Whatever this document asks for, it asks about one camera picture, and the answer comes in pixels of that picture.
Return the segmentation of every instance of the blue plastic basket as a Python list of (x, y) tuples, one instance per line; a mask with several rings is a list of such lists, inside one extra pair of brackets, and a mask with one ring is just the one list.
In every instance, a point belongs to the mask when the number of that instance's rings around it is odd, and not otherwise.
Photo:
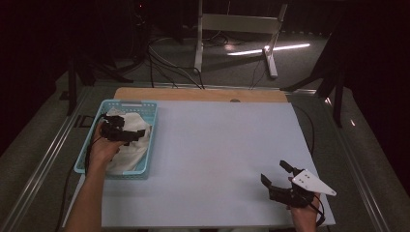
[(136, 165), (133, 171), (125, 171), (122, 175), (105, 175), (106, 179), (119, 179), (119, 180), (143, 180), (148, 178), (151, 152), (154, 144), (154, 137), (156, 131), (156, 122), (157, 122), (157, 104), (155, 102), (146, 102), (146, 101), (119, 101), (119, 100), (105, 100), (101, 103), (100, 109), (97, 112), (97, 116), (94, 119), (93, 125), (88, 132), (87, 138), (85, 139), (84, 145), (82, 146), (81, 152), (75, 163), (74, 171), (77, 173), (84, 174), (84, 161), (87, 152), (88, 144), (90, 139), (93, 136), (93, 128), (98, 123), (99, 116), (107, 113), (112, 108), (117, 110), (129, 113), (136, 112), (141, 115), (142, 119), (145, 122), (152, 126), (150, 141), (147, 151), (139, 163)]

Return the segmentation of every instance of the white cloth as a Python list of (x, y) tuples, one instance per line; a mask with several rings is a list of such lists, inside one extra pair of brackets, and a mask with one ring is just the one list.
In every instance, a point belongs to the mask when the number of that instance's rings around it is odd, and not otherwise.
[(106, 168), (106, 173), (111, 175), (122, 175), (124, 171), (133, 171), (147, 151), (150, 142), (151, 126), (138, 113), (119, 116), (124, 118), (124, 131), (145, 130), (145, 135), (138, 141), (131, 142), (130, 146), (120, 147), (120, 152), (114, 156)]

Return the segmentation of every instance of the forearm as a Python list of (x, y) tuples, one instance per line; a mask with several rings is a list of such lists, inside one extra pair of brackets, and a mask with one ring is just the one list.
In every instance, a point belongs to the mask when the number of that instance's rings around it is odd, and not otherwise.
[(101, 231), (104, 175), (104, 165), (90, 167), (65, 231)]

